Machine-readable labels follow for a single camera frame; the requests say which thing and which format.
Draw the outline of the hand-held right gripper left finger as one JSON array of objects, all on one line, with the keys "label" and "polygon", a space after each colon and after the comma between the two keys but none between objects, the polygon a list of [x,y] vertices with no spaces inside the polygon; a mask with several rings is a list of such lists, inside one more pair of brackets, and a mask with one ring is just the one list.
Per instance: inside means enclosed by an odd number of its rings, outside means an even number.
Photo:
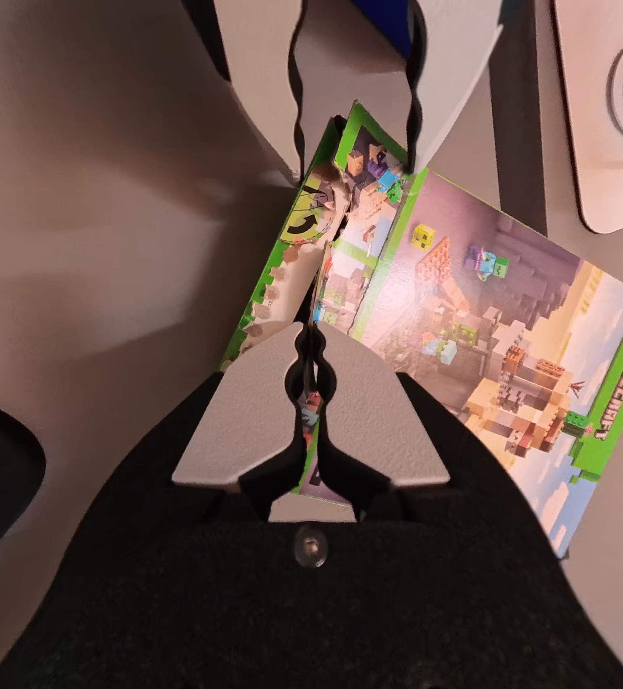
[{"label": "hand-held right gripper left finger", "polygon": [[299,398],[308,327],[293,322],[221,374],[171,480],[236,495],[260,520],[298,486],[307,461]]}]

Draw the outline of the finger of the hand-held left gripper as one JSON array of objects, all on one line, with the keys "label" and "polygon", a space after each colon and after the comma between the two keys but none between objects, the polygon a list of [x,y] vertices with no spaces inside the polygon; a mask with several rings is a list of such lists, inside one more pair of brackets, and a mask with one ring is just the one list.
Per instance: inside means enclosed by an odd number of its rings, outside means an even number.
[{"label": "finger of the hand-held left gripper", "polygon": [[289,179],[305,168],[302,86],[295,58],[304,1],[215,1],[232,90]]},{"label": "finger of the hand-held left gripper", "polygon": [[426,168],[467,103],[503,29],[503,1],[411,1],[408,170]]}]

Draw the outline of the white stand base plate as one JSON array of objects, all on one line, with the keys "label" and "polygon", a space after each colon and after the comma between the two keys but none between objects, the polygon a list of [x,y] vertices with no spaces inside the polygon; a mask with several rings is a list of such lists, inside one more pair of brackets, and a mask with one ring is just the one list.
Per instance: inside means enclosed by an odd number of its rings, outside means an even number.
[{"label": "white stand base plate", "polygon": [[623,1],[553,1],[582,219],[623,229]]}]

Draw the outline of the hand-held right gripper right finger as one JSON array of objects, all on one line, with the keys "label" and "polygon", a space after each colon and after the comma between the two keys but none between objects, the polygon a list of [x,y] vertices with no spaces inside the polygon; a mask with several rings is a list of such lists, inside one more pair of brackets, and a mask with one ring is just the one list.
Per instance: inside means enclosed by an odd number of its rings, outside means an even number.
[{"label": "hand-held right gripper right finger", "polygon": [[444,487],[450,473],[390,365],[327,323],[316,324],[312,335],[322,399],[321,480],[350,504],[357,521],[384,499],[397,504],[388,510],[400,519],[402,493]]}]

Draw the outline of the green lego box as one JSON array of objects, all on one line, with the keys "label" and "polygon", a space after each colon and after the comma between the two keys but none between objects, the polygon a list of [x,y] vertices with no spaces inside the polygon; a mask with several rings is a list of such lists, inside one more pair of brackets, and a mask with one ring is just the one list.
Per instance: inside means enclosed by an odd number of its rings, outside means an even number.
[{"label": "green lego box", "polygon": [[293,320],[358,340],[511,475],[561,559],[623,433],[623,282],[406,152],[329,121],[221,360]]}]

